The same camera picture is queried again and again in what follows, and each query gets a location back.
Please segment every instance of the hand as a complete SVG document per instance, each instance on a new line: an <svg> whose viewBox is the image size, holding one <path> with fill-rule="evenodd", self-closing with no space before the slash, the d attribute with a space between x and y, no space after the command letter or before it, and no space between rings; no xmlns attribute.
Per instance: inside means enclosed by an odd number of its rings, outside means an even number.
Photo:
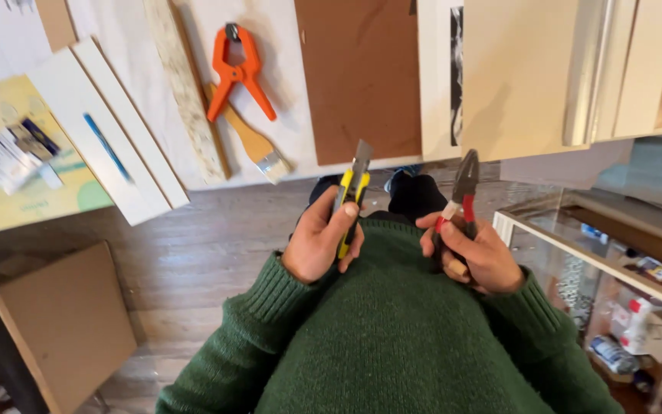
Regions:
<svg viewBox="0 0 662 414"><path fill-rule="evenodd" d="M419 228L428 229L420 241L423 256L433 255L431 237L440 215L441 212L431 213L416 221ZM474 240L469 240L459 230L464 225L463 217L454 216L451 222L441 226L441 239L449 249L463 256L469 266L467 269L450 251L445 250L441 258L446 275L461 283L469 283L474 278L478 285L474 288L481 293L517 291L525 282L525 276L492 225L485 220L477 220L478 233Z"/></svg>
<svg viewBox="0 0 662 414"><path fill-rule="evenodd" d="M282 254L282 265L302 283L311 284L328 271L336 258L341 238L359 215L359 206L355 202L345 202L329 220L337 192L338 186L329 187L300 216L295 233ZM363 242L362 226L357 223L349 252L338 262L339 272L344 273L349 263L359 257Z"/></svg>

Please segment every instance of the yellow utility knife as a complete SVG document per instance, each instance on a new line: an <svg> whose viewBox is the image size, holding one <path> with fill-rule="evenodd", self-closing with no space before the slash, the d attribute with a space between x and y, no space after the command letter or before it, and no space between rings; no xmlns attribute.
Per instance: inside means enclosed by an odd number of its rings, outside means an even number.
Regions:
<svg viewBox="0 0 662 414"><path fill-rule="evenodd" d="M338 193L336 193L336 201L333 205L334 213L341 208L342 204L350 201L356 202L361 211L364 193L369 185L369 172L367 169L369 168L369 161L372 159L372 152L372 146L360 139L359 145L357 145L357 155L354 156L352 168L347 169L344 176L341 178ZM341 238L341 242L339 243L336 252L336 257L338 259L343 259L349 252L349 246L354 241L354 234L357 230L358 220L359 216L357 215L352 227L350 227L344 234L344 237Z"/></svg>

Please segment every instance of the wooden brush handle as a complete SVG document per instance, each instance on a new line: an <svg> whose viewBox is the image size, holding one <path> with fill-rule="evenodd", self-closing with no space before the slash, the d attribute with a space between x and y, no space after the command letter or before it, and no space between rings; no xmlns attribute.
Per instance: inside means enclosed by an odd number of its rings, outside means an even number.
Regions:
<svg viewBox="0 0 662 414"><path fill-rule="evenodd" d="M209 83L204 86L204 90L208 99L211 99L213 97L213 92L216 91L216 85ZM258 163L262 158L274 151L274 147L270 141L259 132L253 130L252 127L249 127L249 125L244 122L244 119L239 117L230 102L227 102L224 107L224 117L237 131L237 134L239 134L241 143L244 145L244 151L253 163Z"/></svg>

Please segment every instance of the green sweater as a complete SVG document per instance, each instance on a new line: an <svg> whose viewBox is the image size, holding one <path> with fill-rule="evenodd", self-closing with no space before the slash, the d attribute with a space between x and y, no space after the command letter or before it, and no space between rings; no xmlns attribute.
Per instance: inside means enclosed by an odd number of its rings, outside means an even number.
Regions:
<svg viewBox="0 0 662 414"><path fill-rule="evenodd" d="M333 284L273 254L157 414L623 412L532 275L482 296L429 274L417 228L360 222L362 254Z"/></svg>

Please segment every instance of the blue pencil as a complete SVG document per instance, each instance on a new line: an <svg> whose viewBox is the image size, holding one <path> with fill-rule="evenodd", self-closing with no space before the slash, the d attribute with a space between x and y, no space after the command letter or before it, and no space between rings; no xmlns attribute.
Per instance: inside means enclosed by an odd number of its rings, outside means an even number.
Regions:
<svg viewBox="0 0 662 414"><path fill-rule="evenodd" d="M106 142L106 139L104 138L104 135L101 134L101 130L97 127L97 123L93 121L93 118L91 118L91 115L88 113L83 114L83 118L86 120L86 123L88 124L89 127L91 127L91 130L93 133L97 135L98 140L102 143L104 146L104 149L106 152L109 154L109 157L111 158L112 161L114 161L114 164L116 165L116 168L119 169L119 172L121 173L121 176L124 177L124 180L127 180L128 182L132 182L132 177L130 177L129 173L126 171L126 168L124 168L124 165L122 165L121 161L119 161L119 157L116 156L114 153L114 150L111 149L111 146L109 145L108 142Z"/></svg>

